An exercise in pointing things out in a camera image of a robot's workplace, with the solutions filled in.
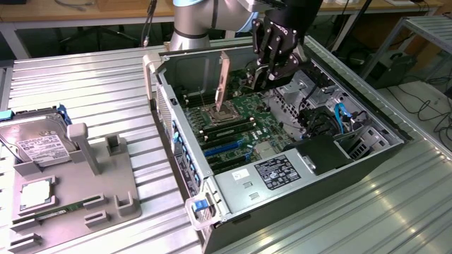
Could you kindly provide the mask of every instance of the black power cable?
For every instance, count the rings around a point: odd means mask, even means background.
[[[147,6],[147,16],[146,20],[142,25],[142,30],[141,30],[141,47],[146,47],[149,43],[149,33],[150,33],[150,26],[151,26],[151,18],[153,18],[153,13],[155,12],[155,7],[157,7],[157,0],[150,0],[149,6]]]
[[[343,8],[342,8],[342,10],[341,10],[339,16],[343,16],[345,9],[346,9],[346,6],[347,6],[347,2],[349,2],[349,0],[346,0],[346,3],[345,3],[345,6],[343,6]],[[333,45],[333,44],[335,43],[335,41],[337,41],[338,35],[339,35],[339,33],[341,33],[343,27],[345,27],[345,22],[346,22],[346,19],[343,18],[343,20],[342,20],[342,22],[341,22],[341,27],[339,27],[339,30],[338,30],[338,33],[337,33],[337,37],[335,37],[335,39],[333,40],[333,42],[331,42],[330,45]],[[325,42],[326,48],[330,47],[330,45],[327,45],[327,42],[329,42],[329,39],[330,39],[330,37],[331,37],[333,28],[330,29],[330,33],[329,33],[329,36],[327,36],[327,39],[326,39],[326,42]]]

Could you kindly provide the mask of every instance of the table leg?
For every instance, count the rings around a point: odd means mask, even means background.
[[[10,50],[13,51],[15,59],[30,58],[27,50],[22,45],[21,39],[17,36],[14,24],[0,22],[0,32],[2,37],[5,38]]]
[[[351,28],[351,24],[355,20],[355,17],[358,15],[357,14],[351,14],[349,17],[347,17],[347,20],[346,20],[346,23],[345,23],[345,26],[343,26],[343,29],[341,30],[339,34],[337,35],[337,40],[334,42],[334,46],[331,47],[331,51],[335,51],[339,44],[341,44],[341,41],[343,40],[345,38],[345,35],[347,33],[347,30]]]

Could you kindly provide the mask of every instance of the hard drive label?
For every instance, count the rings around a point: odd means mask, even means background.
[[[269,190],[277,189],[301,178],[285,155],[255,164],[254,168]]]
[[[25,152],[29,159],[37,163],[69,156],[57,135],[18,141],[17,146]]]

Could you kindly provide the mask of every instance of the white label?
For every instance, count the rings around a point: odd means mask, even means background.
[[[249,176],[249,173],[247,173],[247,170],[243,168],[243,169],[239,169],[238,171],[235,172],[231,172],[231,177],[233,179],[237,181],[238,179],[243,178]]]
[[[230,134],[230,133],[233,133],[233,130],[229,130],[229,131],[225,131],[222,133],[218,133],[217,137],[223,136],[223,135]]]
[[[69,156],[57,135],[18,141],[17,146],[25,152],[29,159],[37,163]]]

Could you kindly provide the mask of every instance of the blue cable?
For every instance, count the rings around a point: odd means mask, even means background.
[[[342,102],[334,105],[334,116],[335,116],[335,120],[339,126],[339,133],[343,134],[343,127],[341,124],[339,112],[342,112],[342,114],[346,115],[347,117],[351,117],[351,114],[346,111]]]

